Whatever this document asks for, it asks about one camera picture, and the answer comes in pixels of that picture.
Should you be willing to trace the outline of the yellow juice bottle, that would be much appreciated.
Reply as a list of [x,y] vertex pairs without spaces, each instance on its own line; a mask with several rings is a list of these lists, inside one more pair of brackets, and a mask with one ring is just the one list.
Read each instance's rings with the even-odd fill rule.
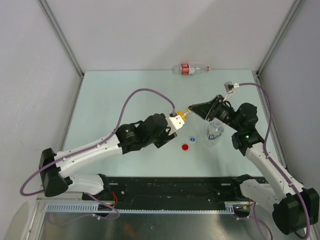
[[181,111],[181,110],[176,112],[176,114],[180,116],[184,122],[186,122],[188,119],[188,113],[189,113],[188,111]]

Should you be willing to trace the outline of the red bottle cap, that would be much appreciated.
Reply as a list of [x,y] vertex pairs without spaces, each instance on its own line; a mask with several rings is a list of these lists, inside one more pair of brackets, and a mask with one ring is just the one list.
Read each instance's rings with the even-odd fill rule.
[[183,151],[187,151],[189,149],[189,145],[184,143],[182,146],[181,146],[182,150]]

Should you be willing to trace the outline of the blue-label clear drink bottle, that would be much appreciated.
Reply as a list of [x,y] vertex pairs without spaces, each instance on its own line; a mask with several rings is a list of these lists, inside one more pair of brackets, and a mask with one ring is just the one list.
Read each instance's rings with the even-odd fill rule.
[[211,121],[205,132],[205,142],[208,147],[216,146],[224,133],[224,126],[220,120]]

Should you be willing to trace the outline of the clear red-label water bottle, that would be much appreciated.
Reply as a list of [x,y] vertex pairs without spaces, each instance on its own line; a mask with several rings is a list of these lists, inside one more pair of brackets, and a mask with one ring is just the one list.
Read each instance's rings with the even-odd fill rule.
[[207,73],[211,68],[202,64],[181,63],[173,67],[172,72],[175,75],[193,76]]

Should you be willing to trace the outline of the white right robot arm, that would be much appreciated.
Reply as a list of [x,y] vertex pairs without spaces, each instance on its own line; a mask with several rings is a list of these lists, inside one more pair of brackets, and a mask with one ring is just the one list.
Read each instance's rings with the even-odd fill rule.
[[260,184],[249,175],[234,179],[231,196],[242,201],[249,198],[271,213],[278,229],[285,235],[299,230],[310,232],[319,221],[320,196],[314,188],[305,188],[277,161],[265,147],[265,140],[256,129],[257,107],[245,102],[234,110],[217,95],[208,102],[188,106],[201,119],[220,120],[235,130],[233,147],[240,151],[262,173],[267,184]]

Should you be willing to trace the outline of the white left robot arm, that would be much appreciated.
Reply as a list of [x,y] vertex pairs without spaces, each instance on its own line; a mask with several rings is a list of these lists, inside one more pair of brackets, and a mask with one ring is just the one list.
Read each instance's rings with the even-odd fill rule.
[[46,197],[65,192],[83,192],[100,200],[110,196],[111,188],[104,174],[87,175],[76,172],[96,161],[116,155],[140,151],[149,145],[160,148],[177,137],[185,121],[181,116],[155,113],[130,124],[122,124],[114,134],[68,151],[42,151],[39,170]]

